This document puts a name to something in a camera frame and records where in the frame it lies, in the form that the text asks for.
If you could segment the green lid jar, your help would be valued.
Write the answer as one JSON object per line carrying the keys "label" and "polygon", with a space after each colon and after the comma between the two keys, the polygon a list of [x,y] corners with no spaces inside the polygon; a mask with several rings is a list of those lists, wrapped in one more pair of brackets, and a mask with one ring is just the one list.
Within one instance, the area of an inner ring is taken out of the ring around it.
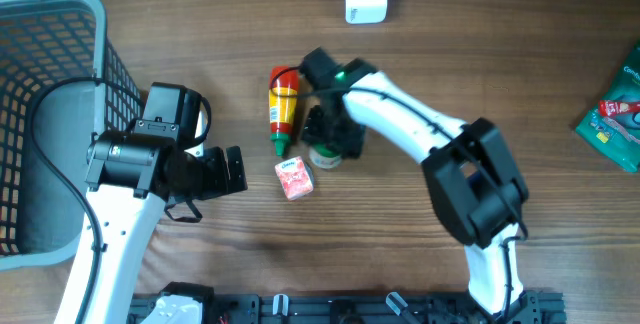
{"label": "green lid jar", "polygon": [[333,169],[342,162],[342,156],[325,145],[314,144],[309,148],[309,158],[313,165],[321,169]]}

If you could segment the red yellow sauce bottle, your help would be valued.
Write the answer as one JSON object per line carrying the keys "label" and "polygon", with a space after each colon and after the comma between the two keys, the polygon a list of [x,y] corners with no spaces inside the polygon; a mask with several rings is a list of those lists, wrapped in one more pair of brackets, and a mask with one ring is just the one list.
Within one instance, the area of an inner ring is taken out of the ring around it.
{"label": "red yellow sauce bottle", "polygon": [[269,85],[270,140],[276,155],[283,157],[292,140],[293,123],[297,106],[295,96],[299,91],[296,69],[278,66],[271,72]]}

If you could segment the red white small box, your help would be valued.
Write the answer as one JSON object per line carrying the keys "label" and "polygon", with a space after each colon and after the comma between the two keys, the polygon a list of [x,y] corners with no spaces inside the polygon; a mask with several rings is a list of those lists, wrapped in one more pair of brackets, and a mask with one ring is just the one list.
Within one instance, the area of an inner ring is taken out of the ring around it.
{"label": "red white small box", "polygon": [[277,164],[275,172],[289,201],[301,198],[314,190],[313,175],[300,156]]}

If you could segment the red coffee stick sachet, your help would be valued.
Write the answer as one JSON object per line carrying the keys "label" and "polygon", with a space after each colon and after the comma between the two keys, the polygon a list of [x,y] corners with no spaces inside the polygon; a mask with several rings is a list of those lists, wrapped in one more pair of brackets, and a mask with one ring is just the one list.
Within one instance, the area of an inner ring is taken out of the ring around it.
{"label": "red coffee stick sachet", "polygon": [[615,117],[624,114],[639,113],[640,102],[600,100],[598,104],[598,112],[603,117]]}

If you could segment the green snack bag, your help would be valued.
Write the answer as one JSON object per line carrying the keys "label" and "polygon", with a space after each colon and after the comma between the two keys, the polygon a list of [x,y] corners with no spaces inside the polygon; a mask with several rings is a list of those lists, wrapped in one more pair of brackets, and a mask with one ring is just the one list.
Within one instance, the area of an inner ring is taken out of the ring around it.
{"label": "green snack bag", "polygon": [[639,42],[617,69],[608,91],[590,108],[575,131],[587,143],[629,172],[639,171],[639,113],[603,117],[600,100],[639,101]]}

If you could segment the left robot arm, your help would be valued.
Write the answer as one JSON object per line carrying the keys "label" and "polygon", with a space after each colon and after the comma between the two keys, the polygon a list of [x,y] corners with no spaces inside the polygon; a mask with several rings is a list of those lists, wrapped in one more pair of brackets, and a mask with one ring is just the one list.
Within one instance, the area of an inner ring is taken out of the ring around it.
{"label": "left robot arm", "polygon": [[88,189],[74,263],[58,323],[122,323],[142,259],[161,217],[177,204],[247,188],[237,146],[202,147],[209,102],[181,85],[152,85],[143,114],[123,131],[106,131],[87,153]]}

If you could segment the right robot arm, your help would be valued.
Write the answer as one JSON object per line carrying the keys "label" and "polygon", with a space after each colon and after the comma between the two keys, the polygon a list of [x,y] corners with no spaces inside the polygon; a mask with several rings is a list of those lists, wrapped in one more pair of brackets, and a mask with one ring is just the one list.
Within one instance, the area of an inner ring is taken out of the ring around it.
{"label": "right robot arm", "polygon": [[471,298],[495,319],[511,319],[524,292],[515,244],[528,237],[522,206],[529,191],[499,129],[430,108],[362,59],[340,65],[317,48],[299,72],[319,99],[303,141],[320,155],[357,159],[372,129],[415,160],[436,217],[464,246]]}

